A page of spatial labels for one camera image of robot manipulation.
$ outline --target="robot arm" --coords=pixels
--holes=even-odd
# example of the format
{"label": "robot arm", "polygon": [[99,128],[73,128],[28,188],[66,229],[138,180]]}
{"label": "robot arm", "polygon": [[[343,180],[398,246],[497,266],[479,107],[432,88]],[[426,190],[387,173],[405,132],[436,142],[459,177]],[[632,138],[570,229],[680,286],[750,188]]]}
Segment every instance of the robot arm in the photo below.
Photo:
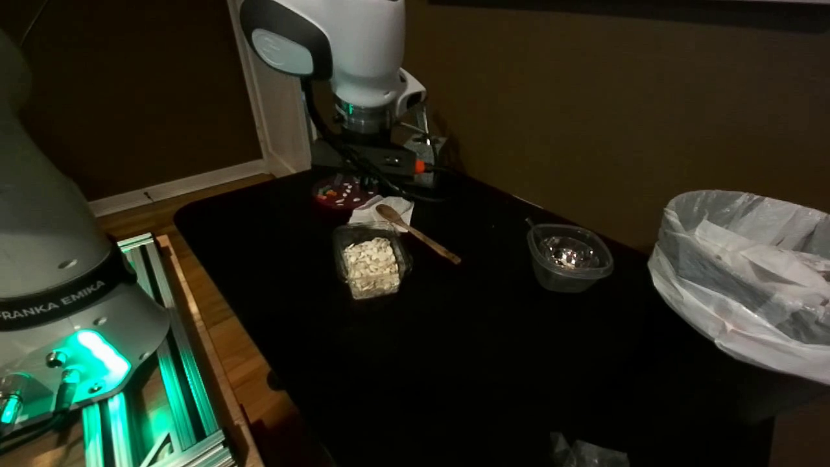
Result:
{"label": "robot arm", "polygon": [[242,28],[270,68],[328,81],[345,132],[387,135],[426,101],[402,71],[405,0],[243,0]]}

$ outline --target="small bowl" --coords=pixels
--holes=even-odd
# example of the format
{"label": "small bowl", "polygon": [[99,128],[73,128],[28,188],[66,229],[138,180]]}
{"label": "small bowl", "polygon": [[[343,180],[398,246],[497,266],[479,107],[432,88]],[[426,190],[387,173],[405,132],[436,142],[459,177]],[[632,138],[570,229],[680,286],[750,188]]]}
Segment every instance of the small bowl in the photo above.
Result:
{"label": "small bowl", "polygon": [[580,294],[614,269],[606,243],[579,227],[537,224],[527,232],[527,246],[539,286],[555,294]]}
{"label": "small bowl", "polygon": [[356,302],[393,295],[410,272],[397,232],[367,227],[335,229],[337,272]]}

